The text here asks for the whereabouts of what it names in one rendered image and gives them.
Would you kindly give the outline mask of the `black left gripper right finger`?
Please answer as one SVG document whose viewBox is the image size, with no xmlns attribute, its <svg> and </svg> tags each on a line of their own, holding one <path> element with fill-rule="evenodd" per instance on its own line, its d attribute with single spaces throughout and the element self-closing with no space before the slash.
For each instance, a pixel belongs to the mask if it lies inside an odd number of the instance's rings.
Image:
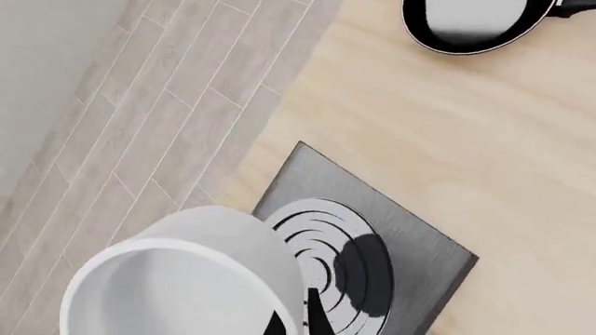
<svg viewBox="0 0 596 335">
<path fill-rule="evenodd" d="M 309 335 L 333 335 L 333 329 L 323 309 L 318 290 L 309 288 L 307 294 Z"/>
</svg>

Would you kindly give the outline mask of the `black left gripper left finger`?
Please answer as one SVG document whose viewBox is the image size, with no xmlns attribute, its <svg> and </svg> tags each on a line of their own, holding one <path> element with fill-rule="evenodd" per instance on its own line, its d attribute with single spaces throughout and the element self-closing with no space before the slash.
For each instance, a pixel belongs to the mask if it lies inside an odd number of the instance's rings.
<svg viewBox="0 0 596 335">
<path fill-rule="evenodd" d="M 285 326 L 276 311 L 272 312 L 263 335 L 285 335 Z"/>
</svg>

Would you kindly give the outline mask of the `flat black stove plate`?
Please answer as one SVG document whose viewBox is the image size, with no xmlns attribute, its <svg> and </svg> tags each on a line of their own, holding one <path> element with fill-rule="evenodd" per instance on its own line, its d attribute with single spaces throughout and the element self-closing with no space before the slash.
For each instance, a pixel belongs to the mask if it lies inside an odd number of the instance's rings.
<svg viewBox="0 0 596 335">
<path fill-rule="evenodd" d="M 430 335 L 478 261 L 304 142 L 252 214 L 288 245 L 333 335 Z"/>
</svg>

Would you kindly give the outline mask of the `black frying pan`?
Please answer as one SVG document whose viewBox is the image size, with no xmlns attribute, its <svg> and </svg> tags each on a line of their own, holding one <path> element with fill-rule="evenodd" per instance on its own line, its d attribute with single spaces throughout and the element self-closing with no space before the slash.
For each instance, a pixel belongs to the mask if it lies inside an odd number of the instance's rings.
<svg viewBox="0 0 596 335">
<path fill-rule="evenodd" d="M 445 55 L 478 55 L 527 35 L 547 17 L 596 10 L 596 0 L 401 0 L 407 33 Z"/>
</svg>

